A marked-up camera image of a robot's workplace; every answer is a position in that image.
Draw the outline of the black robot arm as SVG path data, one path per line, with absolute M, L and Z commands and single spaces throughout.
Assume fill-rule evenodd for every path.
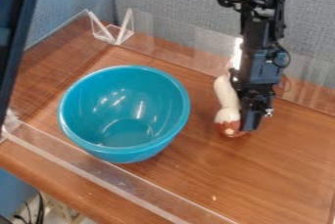
M 274 86 L 280 82 L 291 56 L 279 40 L 284 37 L 286 0 L 217 0 L 242 13 L 243 57 L 230 69 L 228 84 L 238 100 L 238 113 L 230 121 L 243 132 L 254 131 L 262 119 L 274 114 Z

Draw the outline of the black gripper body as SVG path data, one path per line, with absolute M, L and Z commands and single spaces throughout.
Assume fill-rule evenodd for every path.
M 231 69 L 231 81 L 242 102 L 255 111 L 274 112 L 272 86 L 280 82 L 290 63 L 289 52 L 278 46 L 267 49 L 243 48 L 240 68 Z

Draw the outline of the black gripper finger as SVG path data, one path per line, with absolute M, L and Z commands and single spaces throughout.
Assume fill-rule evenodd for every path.
M 271 104 L 243 103 L 242 112 L 242 130 L 246 132 L 255 131 L 260 125 L 262 119 L 274 115 Z

